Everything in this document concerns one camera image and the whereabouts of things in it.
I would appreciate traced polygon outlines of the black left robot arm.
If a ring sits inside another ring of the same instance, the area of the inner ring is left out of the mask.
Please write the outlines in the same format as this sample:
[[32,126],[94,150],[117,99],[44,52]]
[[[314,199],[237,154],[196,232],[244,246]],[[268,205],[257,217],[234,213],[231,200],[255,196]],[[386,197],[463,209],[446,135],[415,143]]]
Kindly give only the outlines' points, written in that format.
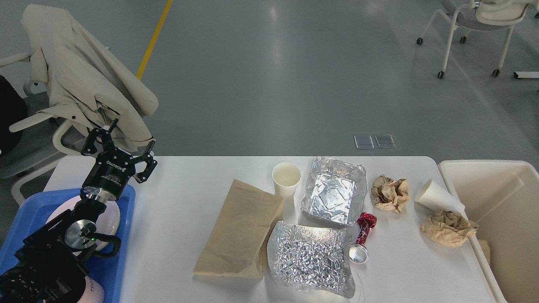
[[89,280],[90,257],[117,255],[120,238],[97,232],[98,218],[106,211],[106,202],[120,198],[131,177],[146,182],[157,166],[151,155],[154,140],[138,157],[115,146],[112,132],[117,122],[89,132],[81,154],[97,157],[82,184],[80,200],[73,210],[63,211],[25,238],[15,253],[19,263],[1,276],[2,303],[76,302]]

